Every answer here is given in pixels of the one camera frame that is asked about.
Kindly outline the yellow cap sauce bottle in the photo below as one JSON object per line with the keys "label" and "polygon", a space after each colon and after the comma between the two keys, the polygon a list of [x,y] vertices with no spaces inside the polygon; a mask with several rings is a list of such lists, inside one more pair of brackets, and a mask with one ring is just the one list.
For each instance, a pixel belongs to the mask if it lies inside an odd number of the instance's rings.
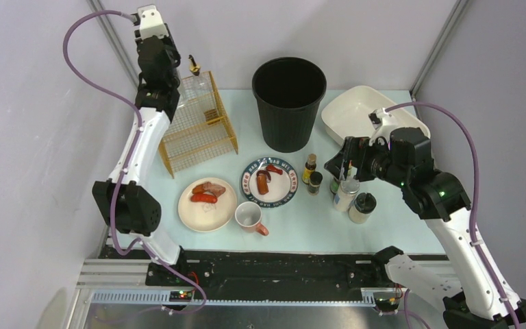
{"label": "yellow cap sauce bottle", "polygon": [[350,170],[352,170],[352,168],[353,167],[350,164],[348,166],[348,169],[347,169],[346,173],[344,173],[344,169],[340,169],[338,174],[332,177],[329,189],[330,189],[330,192],[333,195],[337,194],[337,192],[339,190],[339,187],[340,187],[341,179],[343,179],[344,181],[349,179],[349,177],[350,177]]}

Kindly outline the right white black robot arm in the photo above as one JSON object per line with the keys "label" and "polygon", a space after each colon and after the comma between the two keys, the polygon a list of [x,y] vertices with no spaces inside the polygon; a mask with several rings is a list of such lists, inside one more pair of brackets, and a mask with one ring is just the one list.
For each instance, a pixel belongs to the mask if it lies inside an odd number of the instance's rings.
{"label": "right white black robot arm", "polygon": [[354,167],[359,182],[385,181],[401,190],[408,208],[422,219],[443,247],[456,282],[415,265],[396,247],[374,255],[380,272],[437,308],[449,328],[507,328],[526,322],[526,299],[503,286],[503,276],[469,220],[473,205],[461,182],[435,168],[431,141],[415,127],[400,127],[388,138],[345,139],[325,163],[345,179]]}

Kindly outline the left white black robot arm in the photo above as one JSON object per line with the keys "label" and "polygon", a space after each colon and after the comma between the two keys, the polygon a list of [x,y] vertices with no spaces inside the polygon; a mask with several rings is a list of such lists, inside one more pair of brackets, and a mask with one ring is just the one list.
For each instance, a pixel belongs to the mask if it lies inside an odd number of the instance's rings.
{"label": "left white black robot arm", "polygon": [[145,184],[179,104],[181,57],[166,36],[140,38],[136,44],[141,72],[134,123],[118,163],[107,180],[94,183],[92,195],[112,233],[130,235],[154,262],[174,265],[181,248],[159,232],[161,205]]}

